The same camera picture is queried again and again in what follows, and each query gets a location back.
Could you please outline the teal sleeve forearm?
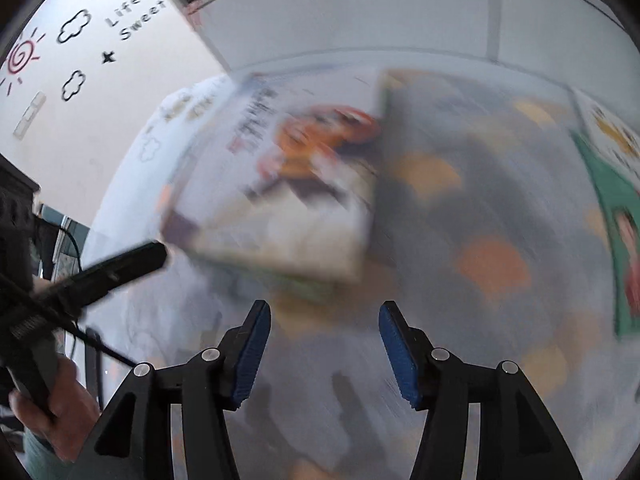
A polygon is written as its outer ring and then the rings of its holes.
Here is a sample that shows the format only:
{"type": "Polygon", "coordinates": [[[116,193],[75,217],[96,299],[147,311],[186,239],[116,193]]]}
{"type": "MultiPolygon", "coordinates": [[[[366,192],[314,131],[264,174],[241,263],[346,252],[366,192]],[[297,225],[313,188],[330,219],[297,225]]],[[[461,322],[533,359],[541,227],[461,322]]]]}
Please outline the teal sleeve forearm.
{"type": "Polygon", "coordinates": [[[34,480],[66,480],[73,468],[47,449],[29,430],[24,434],[24,467],[34,480]]]}

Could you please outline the person's left hand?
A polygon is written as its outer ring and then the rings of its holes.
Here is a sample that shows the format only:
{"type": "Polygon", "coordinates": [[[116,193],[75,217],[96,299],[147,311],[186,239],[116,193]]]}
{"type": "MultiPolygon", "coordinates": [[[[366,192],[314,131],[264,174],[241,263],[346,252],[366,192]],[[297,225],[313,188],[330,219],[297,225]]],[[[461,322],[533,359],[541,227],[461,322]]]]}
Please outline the person's left hand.
{"type": "Polygon", "coordinates": [[[67,463],[78,459],[101,415],[96,400],[77,380],[77,366],[66,356],[58,356],[58,372],[49,396],[51,416],[16,389],[9,401],[17,419],[36,437],[47,440],[56,456],[67,463]]]}

